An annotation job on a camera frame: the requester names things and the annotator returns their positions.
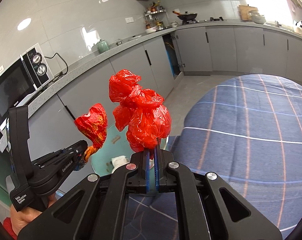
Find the electrical outlet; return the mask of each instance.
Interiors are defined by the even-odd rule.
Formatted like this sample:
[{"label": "electrical outlet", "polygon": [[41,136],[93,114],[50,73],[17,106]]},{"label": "electrical outlet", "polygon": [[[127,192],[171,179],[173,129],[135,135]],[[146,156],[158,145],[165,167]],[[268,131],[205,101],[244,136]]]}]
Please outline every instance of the electrical outlet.
[{"label": "electrical outlet", "polygon": [[0,73],[4,70],[3,65],[0,67]]},{"label": "electrical outlet", "polygon": [[133,17],[125,18],[125,21],[127,23],[133,23],[134,22]]}]

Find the red plastic bag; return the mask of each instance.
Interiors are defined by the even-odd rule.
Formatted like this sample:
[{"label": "red plastic bag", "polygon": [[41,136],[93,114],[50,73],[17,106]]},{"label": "red plastic bag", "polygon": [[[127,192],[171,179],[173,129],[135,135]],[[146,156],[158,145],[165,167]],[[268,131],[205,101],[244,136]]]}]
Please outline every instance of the red plastic bag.
[{"label": "red plastic bag", "polygon": [[122,131],[128,125],[127,140],[132,150],[154,148],[157,138],[166,138],[171,130],[171,117],[162,104],[164,99],[152,89],[142,89],[141,80],[123,69],[109,80],[109,97],[120,105],[113,110],[115,126]]},{"label": "red plastic bag", "polygon": [[74,120],[78,130],[88,137],[93,146],[87,148],[84,153],[84,161],[88,162],[89,157],[96,153],[107,137],[107,114],[101,104],[95,104],[89,110],[88,114],[84,114]]}]

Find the red sleeve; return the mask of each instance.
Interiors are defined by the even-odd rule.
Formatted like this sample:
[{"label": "red sleeve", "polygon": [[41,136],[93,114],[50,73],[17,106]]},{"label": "red sleeve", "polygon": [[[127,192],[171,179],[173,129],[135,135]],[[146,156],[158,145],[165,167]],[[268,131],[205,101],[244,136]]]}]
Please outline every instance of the red sleeve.
[{"label": "red sleeve", "polygon": [[10,236],[14,238],[14,240],[17,240],[17,235],[14,233],[14,231],[12,229],[12,223],[11,223],[11,219],[10,218],[6,218],[3,221],[3,227],[10,234]]}]

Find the white wall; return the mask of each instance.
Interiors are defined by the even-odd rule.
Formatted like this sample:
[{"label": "white wall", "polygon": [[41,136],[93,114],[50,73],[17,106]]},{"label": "white wall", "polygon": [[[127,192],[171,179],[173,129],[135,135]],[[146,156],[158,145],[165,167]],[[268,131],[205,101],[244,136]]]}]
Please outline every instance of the white wall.
[{"label": "white wall", "polygon": [[210,17],[224,19],[240,19],[238,5],[247,5],[245,0],[160,0],[168,12],[169,21],[181,22],[175,14],[174,9],[181,13],[185,11],[197,13],[197,20],[208,20]]},{"label": "white wall", "polygon": [[[86,32],[96,30],[101,39],[112,43],[143,32],[144,11],[136,0],[2,0],[0,66],[7,67],[36,43],[45,56],[58,52],[71,64],[90,53],[83,27]],[[136,21],[127,24],[126,17]],[[31,18],[30,25],[18,31],[18,24],[26,18]],[[65,68],[61,60],[48,60],[48,64],[54,74]]]}]

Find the gray countertop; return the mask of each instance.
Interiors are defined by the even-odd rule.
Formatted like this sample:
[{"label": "gray countertop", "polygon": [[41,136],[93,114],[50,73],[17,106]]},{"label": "gray countertop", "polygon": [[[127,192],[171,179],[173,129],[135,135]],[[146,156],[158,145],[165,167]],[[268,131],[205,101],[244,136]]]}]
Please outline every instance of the gray countertop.
[{"label": "gray countertop", "polygon": [[[284,28],[278,28],[271,25],[261,25],[252,22],[199,22],[196,24],[190,25],[182,25],[174,28],[165,29],[162,31],[158,31],[152,34],[141,33],[137,34],[142,35],[142,37],[136,38],[131,41],[124,42],[122,45],[112,48],[102,54],[99,54],[97,51],[92,52],[91,54],[81,58],[80,60],[74,62],[69,66],[68,73],[60,78],[58,81],[50,85],[45,91],[43,91],[40,95],[37,96],[30,104],[29,104],[29,118],[32,116],[36,110],[38,110],[46,101],[48,101],[54,94],[56,94],[60,89],[70,83],[72,80],[76,79],[78,76],[89,70],[90,68],[94,67],[95,65],[99,64],[100,62],[114,56],[115,54],[128,49],[134,45],[142,43],[144,41],[150,40],[160,35],[165,35],[167,33],[174,32],[175,30],[180,29],[187,29],[187,28],[195,28],[195,27],[204,27],[204,26],[249,26],[249,27],[257,27],[257,28],[264,28],[274,31],[279,31],[282,33],[286,33],[297,38],[301,38],[302,36],[294,33],[292,31],[286,30]],[[0,150],[1,152],[7,146],[6,134],[4,134],[0,140]]]}]

